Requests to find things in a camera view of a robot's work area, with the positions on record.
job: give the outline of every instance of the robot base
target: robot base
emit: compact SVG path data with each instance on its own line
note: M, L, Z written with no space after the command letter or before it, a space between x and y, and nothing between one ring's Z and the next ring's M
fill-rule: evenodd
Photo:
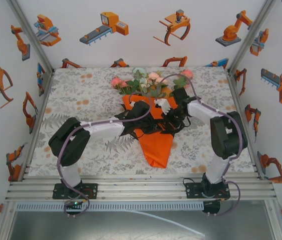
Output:
M25 61L30 58L30 44L27 44L27 53L26 55L22 55L22 61Z
M74 187L76 190L85 194L89 199L96 199L97 184L96 183L79 183ZM78 197L78 194L65 186L64 183L57 183L53 190L53 199L73 199Z
M186 197L188 199L224 199L231 197L228 184L219 182L217 184L210 184L205 174L201 182L185 183Z
M229 45L232 45L232 44L235 44L235 43L240 42L241 39L240 39L239 37L237 37L237 38L236 38L235 40L233 40L233 41L224 41L224 40L223 40L223 36L221 36L221 37L218 37L217 39L215 39L215 41L217 41L219 44L221 44L221 45L227 47L227 46L229 46Z

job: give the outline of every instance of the white wall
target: white wall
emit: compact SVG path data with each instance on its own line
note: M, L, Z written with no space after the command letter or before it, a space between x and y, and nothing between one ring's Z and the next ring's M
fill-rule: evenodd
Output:
M123 58L131 67L161 66L165 59L188 56L186 66L204 66L212 61L234 58L243 41L224 47L215 41L224 29L233 25L236 14L242 10L254 20L263 0L18 0L28 21L33 25L37 15L50 18L59 28L60 42L54 46L42 46L54 68L68 58L83 67L109 67ZM154 39L164 39L166 27L159 23L165 17L182 9L191 19L191 30L181 41L170 36L171 46ZM79 41L85 34L101 25L101 12L114 12L129 25L129 35L110 34L91 46ZM238 36L247 35L242 24Z
M30 93L39 110L43 101L43 95L38 96L36 78L38 56L31 48L30 59L21 60L21 52L16 46L17 39L11 33L10 25L20 26L7 2L0 0L0 67L8 72L13 82L13 87L6 91L7 96L13 98L13 101L0 109L0 203L4 201L9 185L5 155L13 152L23 143L30 142L32 137L28 132L28 126L22 112L25 91ZM23 33L20 35L26 44L29 43ZM3 83L5 87L8 86L5 77ZM0 94L0 106L4 103L5 99ZM34 114L34 109L30 104L28 104L27 110L30 114ZM28 147L29 145L23 149L22 156L17 160L19 164L25 159Z
M279 92L275 87L268 85L268 82L261 80L261 69L265 68L272 73L282 73L282 2L274 6L268 19L261 27L261 30L269 29L269 38L265 48L259 56L249 52L242 60L239 70L247 69L246 91L241 96L243 106L251 104L251 107L258 108L262 114L259 121L257 150L262 154L277 158L282 164L282 104L279 103ZM267 168L267 176L278 176L275 166ZM282 205L282 184L274 184L279 202Z

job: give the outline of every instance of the mounting plate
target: mounting plate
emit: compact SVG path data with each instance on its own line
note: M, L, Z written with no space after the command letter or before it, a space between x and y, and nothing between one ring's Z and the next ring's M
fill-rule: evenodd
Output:
M229 45L232 45L232 44L235 44L235 43L240 42L241 39L240 39L239 37L236 37L236 39L233 40L233 41L224 41L224 40L223 40L223 36L221 36L221 37L218 37L217 39L215 39L215 41L217 41L219 44L221 44L221 45L227 47L227 46L229 46Z
M188 199L224 199L227 200L231 197L229 185L220 185L213 195L207 196L203 193L202 184L200 182L187 182L185 183L186 197Z
M89 199L96 199L97 197L97 184L96 183L81 183L80 188L75 188L85 194ZM68 189L63 183L54 185L53 199L73 199L77 197L77 193Z

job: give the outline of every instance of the green leaf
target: green leaf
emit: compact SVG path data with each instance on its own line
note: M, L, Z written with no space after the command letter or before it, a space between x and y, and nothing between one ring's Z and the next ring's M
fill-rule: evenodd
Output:
M156 90L155 89L150 88L150 93L151 93L152 97L156 97Z
M126 84L128 84L129 86L133 86L133 81L126 81Z
M182 84L182 83L185 83L185 84L186 84L186 79L185 79L185 77L183 77L183 76L179 78L179 84Z
M141 79L143 77L143 74L141 74L141 72L139 70L136 71L136 73L134 74L134 78L135 79Z
M182 87L184 87L186 85L186 82L181 82L181 83L179 83L179 88L182 88Z
M133 81L133 86L139 86L139 81L138 80L136 80L136 79L134 79L134 81Z

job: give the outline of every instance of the floral tablecloth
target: floral tablecloth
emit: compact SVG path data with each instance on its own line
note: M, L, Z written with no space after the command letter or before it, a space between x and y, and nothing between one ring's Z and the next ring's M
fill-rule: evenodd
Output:
M150 72L161 71L162 76L178 73L184 67L148 67ZM192 80L197 94L211 106L224 112L235 105L222 67L187 67L194 73ZM29 176L56 176L56 157L48 141L69 118L80 121L107 119L123 111L122 95L111 87L118 76L132 79L132 68L64 68L57 69L41 123ZM191 126L174 137L167 167L148 165L139 142L131 136L109 137L88 144L80 161L82 175L188 174L203 173L214 154L208 126L195 117ZM230 172L253 172L248 150L231 165Z

